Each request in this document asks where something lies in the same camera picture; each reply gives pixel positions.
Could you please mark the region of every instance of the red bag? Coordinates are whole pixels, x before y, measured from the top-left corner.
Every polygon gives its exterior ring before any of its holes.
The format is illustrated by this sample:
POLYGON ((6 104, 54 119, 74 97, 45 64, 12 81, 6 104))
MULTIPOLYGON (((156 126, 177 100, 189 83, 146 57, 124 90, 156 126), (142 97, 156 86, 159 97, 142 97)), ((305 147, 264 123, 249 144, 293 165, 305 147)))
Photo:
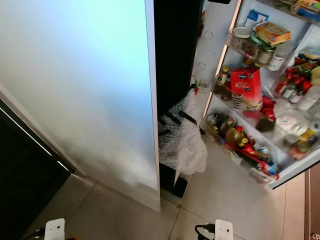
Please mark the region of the red bag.
POLYGON ((262 89, 260 69, 256 67, 238 67, 230 73, 232 102, 237 109, 260 110, 262 107, 262 89))

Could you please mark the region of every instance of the white refrigerator door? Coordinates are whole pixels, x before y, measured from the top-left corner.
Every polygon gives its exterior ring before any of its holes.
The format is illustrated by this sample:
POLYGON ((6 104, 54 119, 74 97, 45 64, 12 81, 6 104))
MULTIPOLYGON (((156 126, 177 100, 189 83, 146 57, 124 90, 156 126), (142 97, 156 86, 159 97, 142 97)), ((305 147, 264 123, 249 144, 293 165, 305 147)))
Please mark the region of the white refrigerator door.
POLYGON ((3 0, 1 94, 78 170, 160 211, 152 0, 3 0))

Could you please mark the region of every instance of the bubble wrap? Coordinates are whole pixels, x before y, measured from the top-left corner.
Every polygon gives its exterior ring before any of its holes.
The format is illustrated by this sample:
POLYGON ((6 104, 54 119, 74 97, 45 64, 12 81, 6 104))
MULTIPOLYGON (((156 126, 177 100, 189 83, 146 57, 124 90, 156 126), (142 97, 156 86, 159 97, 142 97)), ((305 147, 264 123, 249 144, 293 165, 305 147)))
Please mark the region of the bubble wrap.
POLYGON ((187 175, 204 172, 208 156, 207 147, 201 139, 199 127, 181 117, 180 111, 194 118, 197 123, 200 122, 201 112, 197 112, 196 96, 193 90, 169 110, 169 113, 181 121, 180 125, 166 115, 161 117, 165 125, 158 121, 159 133, 170 130, 170 133, 160 135, 158 138, 159 161, 187 175))

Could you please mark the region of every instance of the tile floor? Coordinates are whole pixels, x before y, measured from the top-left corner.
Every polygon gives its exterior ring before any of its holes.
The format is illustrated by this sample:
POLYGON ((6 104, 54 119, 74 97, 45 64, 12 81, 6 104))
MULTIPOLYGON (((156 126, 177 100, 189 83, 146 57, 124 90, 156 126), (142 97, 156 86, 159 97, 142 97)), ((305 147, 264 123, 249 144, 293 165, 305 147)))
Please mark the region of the tile floor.
POLYGON ((25 234, 64 218, 66 236, 82 240, 196 240, 195 225, 222 219, 232 222, 234 240, 301 240, 304 176, 269 190, 212 140, 204 141, 206 171, 188 176, 183 199, 161 190, 160 213, 88 177, 71 175, 25 234), (287 221, 286 215, 296 221, 287 221))

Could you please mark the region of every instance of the black door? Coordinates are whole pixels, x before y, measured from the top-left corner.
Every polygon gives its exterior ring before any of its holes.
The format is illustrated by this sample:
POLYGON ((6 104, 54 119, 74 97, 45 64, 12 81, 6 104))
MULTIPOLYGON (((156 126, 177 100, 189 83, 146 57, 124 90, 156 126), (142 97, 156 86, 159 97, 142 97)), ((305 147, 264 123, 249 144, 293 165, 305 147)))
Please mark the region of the black door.
POLYGON ((73 173, 0 101, 1 239, 20 239, 73 173))

